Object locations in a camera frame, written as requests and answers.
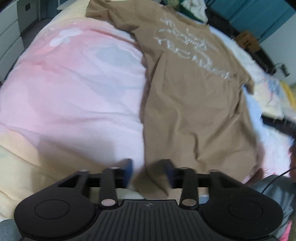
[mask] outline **dresser drawer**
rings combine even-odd
[[[22,43],[22,38],[19,37],[4,54],[2,59],[0,59],[0,79],[5,80],[8,72],[11,70],[12,66],[23,51],[24,45]]]
[[[20,29],[18,22],[15,21],[5,32],[2,33],[2,35],[0,35],[0,59],[19,36]]]
[[[8,5],[0,12],[0,35],[17,20],[17,3]]]

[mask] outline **bed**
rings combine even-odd
[[[87,5],[77,0],[45,26],[1,87],[0,221],[12,218],[27,196],[77,170],[101,172],[132,158],[137,176],[144,166],[145,58],[128,33],[86,18]],[[211,31],[255,81],[254,96],[244,91],[259,140],[254,171],[288,170],[292,140],[260,119],[263,112],[294,118],[279,80]]]

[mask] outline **brown t-shirt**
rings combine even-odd
[[[86,16],[133,34],[148,62],[147,170],[134,183],[139,192],[172,197],[157,164],[168,158],[242,181],[255,165],[256,140],[241,87],[252,92],[254,83],[209,27],[151,0],[90,0]]]

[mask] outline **cardboard box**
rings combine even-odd
[[[244,31],[240,33],[236,38],[235,41],[238,43],[240,47],[243,49],[248,48],[253,53],[259,51],[261,47],[259,46],[259,42],[257,41],[256,37],[254,37],[249,31]]]

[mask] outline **gray cloth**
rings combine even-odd
[[[0,222],[0,241],[19,241],[21,238],[13,219]]]
[[[276,178],[275,175],[269,176],[251,187],[259,192],[266,187],[268,183]],[[294,212],[295,205],[295,188],[296,184],[287,177],[281,177],[277,181],[275,181],[266,191],[265,195],[275,200],[283,209],[284,219],[282,225],[276,235],[277,238],[280,238],[287,227],[288,221],[291,215]],[[207,202],[208,197],[201,197],[200,203]],[[21,239],[21,235],[18,232],[17,226],[14,220],[4,220],[0,222],[0,241],[19,241]]]

